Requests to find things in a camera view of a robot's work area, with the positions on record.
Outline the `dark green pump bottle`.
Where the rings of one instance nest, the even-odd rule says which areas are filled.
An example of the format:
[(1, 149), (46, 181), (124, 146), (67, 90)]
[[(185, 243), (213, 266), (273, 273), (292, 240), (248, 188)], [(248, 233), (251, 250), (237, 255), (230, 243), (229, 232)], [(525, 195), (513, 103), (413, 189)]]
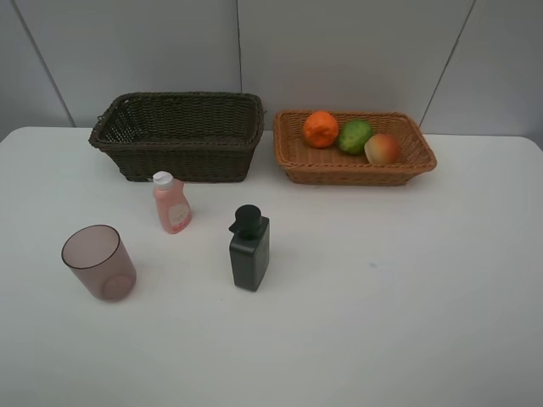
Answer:
[(258, 207), (245, 204), (236, 210), (229, 231), (232, 233), (229, 254), (234, 285), (256, 292), (269, 265), (270, 220)]

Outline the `orange mandarin fruit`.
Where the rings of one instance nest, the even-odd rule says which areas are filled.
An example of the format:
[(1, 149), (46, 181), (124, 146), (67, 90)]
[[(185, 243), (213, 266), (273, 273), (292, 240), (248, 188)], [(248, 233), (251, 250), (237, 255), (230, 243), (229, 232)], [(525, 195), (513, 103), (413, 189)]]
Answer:
[(329, 148), (339, 136), (339, 123), (327, 111), (316, 111), (305, 120), (303, 135), (311, 147)]

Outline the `pink bottle white cap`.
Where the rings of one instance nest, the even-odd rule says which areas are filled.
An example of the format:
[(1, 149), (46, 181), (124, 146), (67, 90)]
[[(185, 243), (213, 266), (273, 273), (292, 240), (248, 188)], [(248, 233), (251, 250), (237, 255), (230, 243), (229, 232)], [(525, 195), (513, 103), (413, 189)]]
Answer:
[(192, 220), (184, 183), (169, 172), (159, 171), (153, 175), (153, 184), (153, 195), (163, 229), (170, 234), (182, 231)]

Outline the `green lime fruit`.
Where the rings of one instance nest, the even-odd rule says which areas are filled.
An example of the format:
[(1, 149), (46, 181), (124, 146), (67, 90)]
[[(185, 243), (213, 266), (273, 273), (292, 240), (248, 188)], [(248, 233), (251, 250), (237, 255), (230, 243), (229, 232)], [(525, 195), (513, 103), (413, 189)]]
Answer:
[(350, 155), (361, 155), (364, 147), (373, 136), (371, 125), (366, 120), (347, 122), (339, 132), (337, 144), (339, 150)]

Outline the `red yellow peach fruit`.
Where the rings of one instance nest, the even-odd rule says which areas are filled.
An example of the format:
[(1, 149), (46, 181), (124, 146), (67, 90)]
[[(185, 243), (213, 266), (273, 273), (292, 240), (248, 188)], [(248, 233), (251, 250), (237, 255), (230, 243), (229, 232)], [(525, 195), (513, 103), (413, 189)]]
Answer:
[(370, 164), (394, 164), (400, 158), (400, 144), (391, 134), (372, 136), (364, 146)]

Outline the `translucent mauve plastic cup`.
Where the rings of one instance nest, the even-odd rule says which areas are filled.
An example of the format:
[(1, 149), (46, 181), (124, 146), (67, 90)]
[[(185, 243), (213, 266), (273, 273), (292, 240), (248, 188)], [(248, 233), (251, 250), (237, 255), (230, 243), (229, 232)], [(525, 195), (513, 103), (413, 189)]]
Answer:
[(61, 259), (101, 301), (120, 301), (136, 285), (135, 267), (120, 233), (112, 226), (92, 225), (75, 232), (64, 243)]

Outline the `light orange wicker basket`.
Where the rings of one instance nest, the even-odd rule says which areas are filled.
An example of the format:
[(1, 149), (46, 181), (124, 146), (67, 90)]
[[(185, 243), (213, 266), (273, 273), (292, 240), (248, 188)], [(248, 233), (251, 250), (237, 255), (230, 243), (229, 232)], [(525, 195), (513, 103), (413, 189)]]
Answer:
[(274, 153), (290, 181), (299, 184), (401, 186), (437, 165), (433, 150), (411, 117), (399, 112), (333, 111), (339, 125), (365, 120), (377, 133), (390, 134), (400, 144), (394, 164), (370, 164), (364, 156), (348, 155), (336, 147), (313, 148), (304, 139), (308, 109), (284, 109), (273, 125)]

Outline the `dark brown wicker basket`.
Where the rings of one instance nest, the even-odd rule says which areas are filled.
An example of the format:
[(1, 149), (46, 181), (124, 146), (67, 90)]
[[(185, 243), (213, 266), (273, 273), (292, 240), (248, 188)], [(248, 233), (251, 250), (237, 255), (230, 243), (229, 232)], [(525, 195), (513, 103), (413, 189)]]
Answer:
[(99, 116), (90, 144), (134, 182), (243, 181), (264, 128), (261, 99), (235, 92), (133, 92)]

